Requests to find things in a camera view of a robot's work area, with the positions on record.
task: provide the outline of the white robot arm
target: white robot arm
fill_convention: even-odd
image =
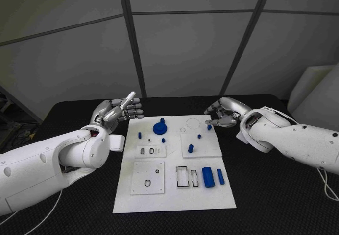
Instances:
[[[110,150],[123,151],[124,136],[110,133],[119,121],[143,118],[134,95],[104,101],[81,130],[0,154],[0,216],[41,202],[93,173]],[[61,165],[80,169],[64,173]]]
[[[339,133],[309,126],[292,125],[271,108],[251,109],[233,98],[221,98],[207,109],[217,111],[220,120],[208,125],[231,127],[240,121],[237,138],[269,153],[276,147],[283,155],[309,166],[339,174]]]

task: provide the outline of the black table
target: black table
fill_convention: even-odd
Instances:
[[[220,96],[142,99],[146,116],[199,115]],[[273,95],[233,98],[251,108],[286,108]],[[58,103],[35,141],[78,130],[101,100]],[[126,136],[129,122],[114,134]],[[64,190],[49,218],[32,234],[339,234],[339,203],[323,193],[315,168],[274,149],[261,153],[237,138],[238,126],[217,127],[237,209],[113,214],[123,153],[110,153],[101,169]],[[339,191],[338,176],[329,182]],[[0,234],[25,234],[48,215],[59,193],[22,210],[0,226]]]

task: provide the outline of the gray wall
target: gray wall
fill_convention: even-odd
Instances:
[[[339,60],[336,0],[123,4],[15,0],[0,9],[0,86],[41,119],[58,102],[132,90],[287,99],[306,67]]]

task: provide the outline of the circular hole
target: circular hole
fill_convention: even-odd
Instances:
[[[145,181],[145,186],[149,187],[150,186],[150,180]]]

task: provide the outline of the robotic hand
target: robotic hand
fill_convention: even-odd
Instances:
[[[240,121],[237,138],[269,153],[276,147],[283,155],[309,166],[339,174],[339,133],[299,124],[273,108],[251,109],[233,98],[221,98],[207,109],[217,111],[220,120],[208,120],[208,125],[233,127]],[[283,118],[293,120],[292,125]]]
[[[120,121],[143,118],[140,99],[106,100],[88,126],[0,154],[0,216],[32,206],[106,163],[110,150],[123,151],[124,136],[110,135]],[[78,170],[65,173],[62,166]]]

